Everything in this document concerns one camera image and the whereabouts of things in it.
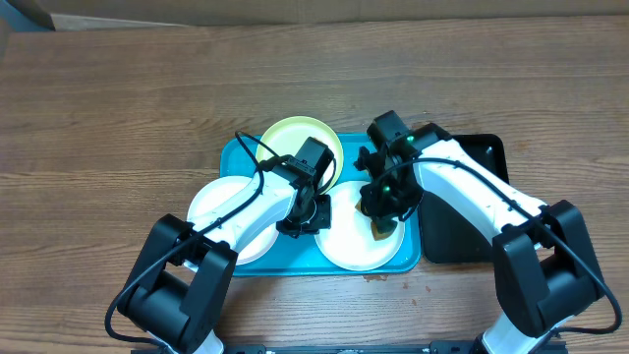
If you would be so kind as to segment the green yellow sponge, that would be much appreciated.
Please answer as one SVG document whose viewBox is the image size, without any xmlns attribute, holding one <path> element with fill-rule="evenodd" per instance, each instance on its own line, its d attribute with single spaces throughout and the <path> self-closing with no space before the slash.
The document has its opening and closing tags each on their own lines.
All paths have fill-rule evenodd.
<svg viewBox="0 0 629 354">
<path fill-rule="evenodd" d="M 359 199 L 355 209 L 371 220 L 371 231 L 374 241 L 388 238 L 397 228 L 398 212 L 395 204 L 391 201 L 369 203 L 364 206 L 363 200 Z"/>
</svg>

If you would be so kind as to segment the mint rimmed white plate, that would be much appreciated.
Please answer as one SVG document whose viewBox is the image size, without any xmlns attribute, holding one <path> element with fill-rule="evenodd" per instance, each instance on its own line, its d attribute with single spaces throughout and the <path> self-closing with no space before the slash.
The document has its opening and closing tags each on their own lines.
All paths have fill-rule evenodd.
<svg viewBox="0 0 629 354">
<path fill-rule="evenodd" d="M 357 204 L 360 189 L 366 181 L 347 181 L 331 188 L 330 227 L 320 229 L 314 237 L 319 250 L 333 264 L 351 271 L 367 271 L 383 266 L 399 251 L 405 225 L 397 217 L 395 228 L 383 239 L 372 234 L 372 220 L 363 215 Z"/>
</svg>

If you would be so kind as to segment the green rimmed plate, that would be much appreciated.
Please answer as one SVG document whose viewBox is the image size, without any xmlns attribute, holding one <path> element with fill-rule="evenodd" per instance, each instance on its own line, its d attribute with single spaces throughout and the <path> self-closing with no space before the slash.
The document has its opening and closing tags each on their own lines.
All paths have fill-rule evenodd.
<svg viewBox="0 0 629 354">
<path fill-rule="evenodd" d="M 344 152 L 340 139 L 329 126 L 313 117 L 288 117 L 276 122 L 266 130 L 261 141 L 278 155 L 295 155 L 309 137 L 326 144 L 333 152 L 336 166 L 330 165 L 320 182 L 320 185 L 330 182 L 324 190 L 324 192 L 328 192 L 340 178 L 344 162 Z"/>
</svg>

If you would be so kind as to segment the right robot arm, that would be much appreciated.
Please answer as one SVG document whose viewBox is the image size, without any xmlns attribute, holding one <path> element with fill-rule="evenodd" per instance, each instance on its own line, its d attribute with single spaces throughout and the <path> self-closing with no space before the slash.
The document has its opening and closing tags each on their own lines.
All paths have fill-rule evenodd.
<svg viewBox="0 0 629 354">
<path fill-rule="evenodd" d="M 412 131 L 388 111 L 367 134 L 375 150 L 361 148 L 355 165 L 372 180 L 357 207 L 371 219 L 375 238 L 391 234 L 432 194 L 491 246 L 502 314 L 470 352 L 534 353 L 607 293 L 584 218 L 572 204 L 549 206 L 516 190 L 436 124 Z"/>
</svg>

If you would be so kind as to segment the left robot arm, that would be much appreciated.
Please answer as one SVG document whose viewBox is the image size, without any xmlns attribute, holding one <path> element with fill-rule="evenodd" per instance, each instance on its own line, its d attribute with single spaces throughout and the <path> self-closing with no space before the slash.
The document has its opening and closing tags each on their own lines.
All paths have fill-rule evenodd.
<svg viewBox="0 0 629 354">
<path fill-rule="evenodd" d="M 321 179 L 334 163 L 326 144 L 308 138 L 294 155 L 257 163 L 249 184 L 201 220 L 158 219 L 105 314 L 108 335 L 146 343 L 151 353 L 222 352 L 213 330 L 239 254 L 269 226 L 292 238 L 329 228 L 331 201 Z M 116 332 L 115 312 L 146 335 Z"/>
</svg>

